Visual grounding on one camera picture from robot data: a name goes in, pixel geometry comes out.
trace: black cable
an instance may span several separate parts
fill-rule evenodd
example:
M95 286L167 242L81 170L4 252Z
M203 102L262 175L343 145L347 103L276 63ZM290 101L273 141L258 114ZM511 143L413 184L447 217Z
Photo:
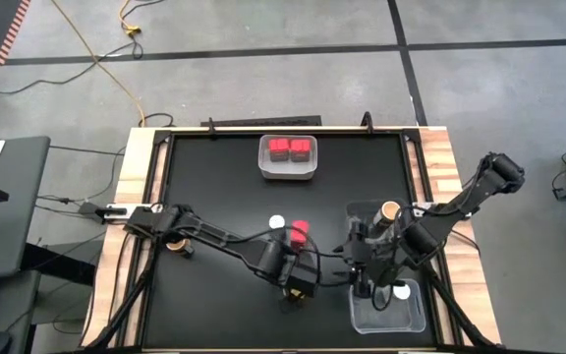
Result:
M115 49L115 50L112 50L112 51L110 51L110 52L108 52L108 53L102 55L101 57L97 58L97 61L98 61L98 62L99 62L99 61L102 61L102 60L108 58L109 56L115 54L116 52L118 52L118 51L120 51L120 50L122 50L122 49L125 49L125 48L127 48L127 47L129 47L129 46L131 46L131 45L134 45L134 44L133 44L133 43L128 43L128 44L122 45L122 46L120 46L119 48L117 48L117 49ZM64 81L51 81L51 80L39 79L39 80L36 80L36 81L34 81L34 82L32 82L32 83L30 83L30 84L28 84L28 85L26 85L26 86L24 86L24 87L22 87L22 88L10 90L10 91L3 91L3 90L0 90L0 93L1 93L1 94L15 94L15 93L23 92L23 91L25 91L26 89L30 89L30 88L32 88L32 87L38 85L38 84L65 85L65 84L68 84L68 83L72 82L73 80L75 80L75 79L81 77L82 75L88 73L88 71L90 71L95 65L97 65L97 63L93 62L93 64L91 64L91 65L89 65L88 67L86 67L86 69L82 70L81 72L75 74L73 77L71 77L71 78L69 78L69 79L67 79L67 80L64 80Z
M92 316L93 314L93 302L95 299L95 278L97 277L97 270L99 268L99 258L101 257L102 254L102 249L100 248L99 251L97 251L96 254L93 255L93 257L90 258L90 260L88 260L89 263L91 263L93 260L96 260L97 265L95 266L95 274L93 275L93 283L91 284L91 293L90 293L90 316ZM67 313L67 311L73 309L74 307L76 307L78 304L80 304L80 302L84 301L86 299L86 297L83 297L82 299L80 299L80 301L76 301L74 304L72 304L71 306L65 308L64 310L62 310L60 313L58 313L55 317L54 320L52 320L51 325L54 327L54 330L56 330L57 332L63 333L63 334L80 334L80 332L68 332L66 330L60 329L56 326L56 322L58 321L58 319L64 315L65 313Z
M320 265L320 255L321 255L321 252L320 252L320 250L318 249L318 246L316 245L316 243L315 243L315 241L313 240L313 238L312 238L307 232L305 232L305 230L303 230L303 229L301 229L301 228L298 228L298 227L296 227L296 226L287 226L287 225L286 225L286 226L282 226L282 227L270 228L270 229L267 229L267 230L263 230L263 231L261 231L261 232L257 232L257 233L254 234L254 235L251 235L251 236L248 236L248 237L239 239L239 240L227 240L226 243L229 243L229 244L239 244L239 243L248 242L248 241L251 241L251 240L253 240L253 239L255 239L255 238L261 237L261 236L263 236L263 235L269 234L269 233L271 233L271 232L273 232L273 231L277 231L277 230L294 230L294 231L297 231L297 232L299 232L301 235L305 236L305 239L306 239L308 242L310 242L311 246L312 246L313 249L315 250L314 253L315 253L315 255L316 255L316 257L315 257L315 271L317 272L317 275L316 275L315 284L318 285L318 284L320 283L320 278L322 277L321 269L320 269L320 267L321 267L321 265Z
M102 329L100 334L94 341L89 344L86 348L106 348L115 332L118 330L118 326L126 318L133 304L137 301L137 298L141 292L147 287L148 283L151 281L151 271L152 265L156 261L156 247L157 243L154 240L150 242L150 254L147 257L143 271L139 275L135 285L132 290L125 296L122 304L117 309L117 312L113 318L108 321L108 324Z
M476 250L478 250L478 254L481 256L481 251L480 251L480 246L478 246L478 244L473 241L470 237L468 237L467 235L460 233L454 229L451 229L451 232L453 233L453 236L456 237L458 240L461 240L462 242L469 244L471 246L473 246L473 248L475 248Z
M154 5L154 4L158 4L158 3L162 3L165 0L151 0L151 1L146 1L143 4L139 4L137 6L134 6L132 9L128 10L123 16L122 19L126 20L126 18L131 15L136 9L138 8L142 8L144 6L150 6L150 5ZM124 25L122 23L122 29L125 30L126 29L126 25Z
M388 306L390 306L390 302L392 302L392 293L394 291L394 285L390 285L390 292L388 293L388 300L386 300L385 304L383 304L383 306L378 306L377 303L374 300L374 297L376 295L376 291L377 291L377 286L373 285L372 286L372 292L370 294L370 301L372 302L372 307L376 310L376 311L383 311L385 309L388 308Z
M162 128L175 127L175 125L174 125L174 116L172 116L172 115L169 114L169 113L152 113L152 114L146 115L146 116L145 116L145 119L144 119L144 121L145 121L145 126L148 127L147 121L149 120L149 118L159 117L159 116L169 118L169 123L167 123L167 124L164 125L164 126L161 126ZM139 122L139 128L142 126L142 122L143 122L143 120L141 120L141 121Z
M62 215L62 216L74 217L74 218L79 218L79 219L86 219L86 217L83 216L83 215L74 215L73 211L58 210L58 209L53 209L51 207L39 206L39 205L35 205L34 207L37 207L39 209L43 209L43 210L46 210L46 211L54 212L54 213L57 213L57 214Z
M69 151L77 151L77 152L89 152L89 153L98 153L98 154L108 154L108 155L120 155L123 156L124 154L122 153L118 153L118 152L110 152L110 151L102 151L102 150L96 150L96 149L91 149L91 148L79 148L79 147L61 147L61 146L54 146L54 145L50 145L49 148L57 148L57 149L63 149L63 150L69 150Z
M145 52L143 51L143 46L139 42L137 42L134 35L129 35L129 37L133 41L133 59L140 60L145 54Z
M117 267L115 268L115 284L113 285L113 297L110 301L110 310L108 310L108 320L113 316L113 306L115 305L115 298L117 297L117 286L119 285L119 265L122 262L122 257L124 256L124 250L126 250L126 245L128 244L128 238L132 234L129 232L124 237L124 242L122 243L122 247L119 250L119 257L117 258Z
M55 288L49 290L47 293L45 293L45 294L42 295L42 296L43 296L44 299L45 299L45 298L48 298L48 297L50 297L51 295L53 295L54 293L56 293L56 291L58 291L58 290L60 290L60 289L62 289L62 288L64 288L64 287L66 287L66 286L69 286L69 285L71 285L71 284L73 284L73 281L66 281L66 282L64 282L64 283L62 283L62 284L56 286ZM9 330L10 330L13 326L15 326L25 315L29 314L29 313L32 312L32 311L33 311L33 307L31 307L29 310L23 312L22 314L20 314L14 321L12 321L12 322L6 327L6 330L4 330L4 331L6 331L6 332L9 331Z
M54 320L52 320L51 322L51 326L54 328L54 330L56 330L57 332L63 333L63 334L80 334L82 333L81 331L76 331L76 332L71 332L71 331L66 331L64 329L60 329L56 326L56 322L58 321L58 319L63 316L64 314L66 314L69 310L76 308L79 304L81 304L84 300L86 300L86 297L83 297L82 299L78 299L75 302L73 302L71 305L67 306L64 310L62 310L58 315L56 315L56 317L54 318Z
M46 196L38 196L40 199L47 199L50 198L54 200L54 202L60 202L59 200L66 200L68 201L68 203L73 203L73 202L85 202L88 200L91 200L95 197L99 197L102 194L106 193L111 186L113 185L113 182L115 181L115 166L117 166L117 157L122 156L123 154L121 154L121 152L123 150L125 150L126 147L122 147L119 150L117 150L117 152L115 153L115 157L113 157L113 163L112 163L112 167L111 167L111 174L110 174L110 181L108 182L108 184L106 185L106 187L104 189L102 189L101 191L92 194L88 197L84 197L84 198L78 198L78 199L71 199L71 198L63 198L63 197L58 197L58 196L54 196L54 195L46 195Z
M558 174L555 175L554 178L551 180L551 190L552 190L552 191L555 192L555 191L560 191L560 190L561 190L560 188L556 188L555 183L556 183L556 180L557 180L560 176L562 176L563 174L565 174L565 173L566 173L566 168L565 168L564 170L558 172Z
M71 285L71 284L72 284L71 281L68 281L68 282L66 282L66 283L63 283L63 284L61 284L61 285L59 285L59 286L57 286L57 287L55 287L55 288L49 290L46 294L43 295L43 297L44 297L44 298L47 298L47 297L53 295L56 291L58 291L58 290L64 288L65 286ZM4 331L6 331L6 332L9 331L9 330L10 330L13 326L15 326L25 315L29 314L32 310L34 310L33 307L31 307L29 310L23 312L22 314L20 314L14 321L12 321L10 324L8 324L8 326L6 327L6 330L4 330Z
M344 256L342 256L342 255L325 254L325 253L318 252L318 251L315 251L315 250L310 250L310 249L303 249L303 252L313 253L315 255L320 255L321 257L326 257L326 258L339 258L339 259L344 258Z
M396 248L394 248L392 250L392 256L390 256L390 262L389 262L388 266L385 267L381 271L381 273L379 274L379 277L378 277L379 279L383 277L383 274L385 274L388 270L390 270L391 268L394 267L394 260L396 259L396 256L397 256L397 250L396 250ZM388 294L388 299L386 300L385 304L383 304L382 307L379 307L375 302L374 296L376 294L376 290L377 290L377 286L375 284L373 284L372 285L372 292L370 293L370 302L372 303L372 307L375 310L381 312L381 311L387 309L388 306L390 306L390 302L392 301L392 292L394 290L394 285L390 284L390 293Z
M57 260L57 259L59 259L59 258L61 258L61 257L63 257L63 256L69 255L70 253L72 253L72 252L74 252L75 250L77 250L78 248L80 248L80 247L86 245L87 243L92 242L92 241L94 241L94 240L100 238L100 237L101 237L102 235L104 235L105 233L106 233L106 231L102 231L102 232L98 233L97 235L95 235L95 236L93 236L93 237L91 237L91 238L89 238L89 239L87 239L87 240L85 240L85 241L82 241L82 242L79 243L78 245L76 245L76 246L70 248L69 250L67 250L67 251L65 251L65 252L63 252L63 253L61 253L61 254L58 254L57 256L54 256L54 257L52 257L51 259L49 259L49 260L47 260L47 261L45 261L45 262L43 262L43 263L41 263L41 264L32 266L32 267L27 268L27 269L24 269L24 270L35 270L35 269L39 269L39 268L42 267L42 266L45 266L45 265L47 265L47 264L50 264L50 263L54 262L55 260Z

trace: beige cylinder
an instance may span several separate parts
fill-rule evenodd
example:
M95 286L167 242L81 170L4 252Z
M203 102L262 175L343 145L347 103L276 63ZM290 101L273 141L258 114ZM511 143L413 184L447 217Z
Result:
M189 240L184 239L184 240L180 240L176 243L168 243L168 244L165 245L165 247L167 247L168 250L173 251L173 252L181 252L188 245L189 245Z
M386 232L390 225L394 222L400 208L401 207L396 202L390 201L384 203L372 219L372 225L368 230L368 237L381 237L381 235L383 235L383 233Z

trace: yellow cable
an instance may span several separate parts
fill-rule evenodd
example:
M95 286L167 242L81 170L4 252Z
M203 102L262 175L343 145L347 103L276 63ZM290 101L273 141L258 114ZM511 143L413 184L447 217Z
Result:
M117 17L119 18L119 21L122 23L122 25L126 27L126 34L132 36L139 33L142 29L139 26L128 25L126 23L126 20L124 20L124 10L126 10L126 7L128 6L128 4L130 4L130 1L131 0L124 1L124 5L122 5L121 9L119 9L119 14L117 14Z
M93 59L93 62L95 62L95 65L97 65L99 68L101 68L104 71L104 73L106 73L106 75L108 75L111 79L113 79L115 84L117 84L128 95L128 97L133 101L133 103L137 107L137 110L139 111L139 115L141 116L141 121L140 121L141 126L145 127L145 113L143 113L143 109L142 109L142 106L139 104L139 101L135 98L135 96L122 83L119 82L119 80L117 80L117 78L115 78L115 76L113 74L111 74L108 71L108 69L104 68L104 66L99 62L99 60L97 60L95 54L93 53L93 51L90 49L90 47L86 43L85 38L80 34L78 29L76 28L76 25L74 25L74 23L71 22L71 19L69 19L69 16L67 16L67 14L65 14L65 12L60 7L60 5L58 5L56 0L51 0L51 2L52 2L52 4L54 4L54 6L56 6L56 9L58 9L60 14L65 18L65 20L67 20L67 22L69 23L69 26L71 26L71 28L78 35L78 38L83 42L83 44L86 47L86 50L90 54L91 59Z

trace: black floor stripe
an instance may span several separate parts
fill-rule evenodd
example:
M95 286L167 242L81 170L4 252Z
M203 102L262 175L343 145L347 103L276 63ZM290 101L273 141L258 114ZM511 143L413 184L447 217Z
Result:
M465 49L498 49L498 48L533 48L548 46L566 46L566 39L536 39L536 40L499 40L486 42L455 42L455 43L421 43L410 44L408 50L465 50Z
M543 40L508 40L488 42L457 42L457 43L419 43L419 44L377 44L377 45L333 45L316 47L281 47L262 49L211 50L194 52L165 52L145 54L142 61L207 59L207 58L241 58L274 55L304 55L304 54L345 54L345 53L375 53L393 51L433 51L433 50L465 50L465 49L498 49L498 48L531 48L566 46L566 39ZM137 61L130 55L116 58L106 58L105 62ZM86 55L69 57L36 57L9 58L6 65L50 65L50 64L79 64L90 63Z
M419 92L419 84L417 84L417 76L414 73L414 65L412 65L412 58L408 50L408 42L405 38L405 31L403 30L403 23L401 22L401 15L399 15L396 0L388 0L388 6L390 7L392 25L394 26L394 33L397 37L397 44L399 45L399 51L401 53L405 80L408 84L412 104L414 105L414 114L419 125L426 126L427 118L425 117L425 110L423 109L423 99Z
M304 54L338 54L338 53L373 53L389 52L399 50L396 44L377 44L377 45L331 45L315 47L281 47L281 48L262 48L262 49L235 49L235 50L214 50L214 51L194 51L194 52L168 52L168 53L149 53L137 61L148 60L178 60L178 59L209 59L209 58L241 58L274 55L304 55ZM121 57L106 58L102 62L124 62L135 61L132 56L124 55ZM89 56L72 57L52 57L52 58L10 58L6 65L41 65L41 64L74 64L90 63Z

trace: metal clamp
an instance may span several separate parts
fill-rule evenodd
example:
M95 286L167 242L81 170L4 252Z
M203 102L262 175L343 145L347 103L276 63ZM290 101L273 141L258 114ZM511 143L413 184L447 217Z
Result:
M106 212L105 220L125 220L128 221L137 207L151 207L154 212L161 212L163 205L160 204L139 204L139 203L116 203L106 205L106 209L115 209L116 212Z

